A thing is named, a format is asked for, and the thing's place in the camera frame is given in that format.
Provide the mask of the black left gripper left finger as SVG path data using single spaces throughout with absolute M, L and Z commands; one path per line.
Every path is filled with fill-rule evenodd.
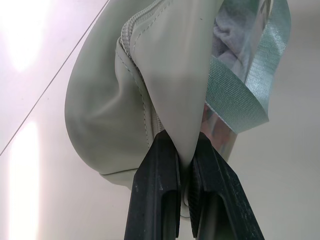
M 137 169 L 126 240 L 176 240 L 181 213 L 179 155 L 168 133 L 158 133 Z

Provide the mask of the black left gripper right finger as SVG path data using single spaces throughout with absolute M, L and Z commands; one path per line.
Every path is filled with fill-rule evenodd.
M 188 206 L 196 240 L 265 240 L 237 174 L 202 132 L 191 161 Z

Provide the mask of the green leather zip pouch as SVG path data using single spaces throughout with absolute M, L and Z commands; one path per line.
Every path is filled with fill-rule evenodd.
M 109 0 L 68 82 L 64 115 L 80 158 L 131 187 L 156 135 L 180 157 L 182 215 L 189 167 L 209 102 L 215 17 L 222 0 Z

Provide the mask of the grey plush fabric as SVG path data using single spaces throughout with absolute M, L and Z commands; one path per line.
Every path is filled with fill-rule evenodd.
M 214 20 L 211 54 L 242 80 L 252 58 L 251 33 L 255 21 L 253 12 L 235 6 L 222 6 Z

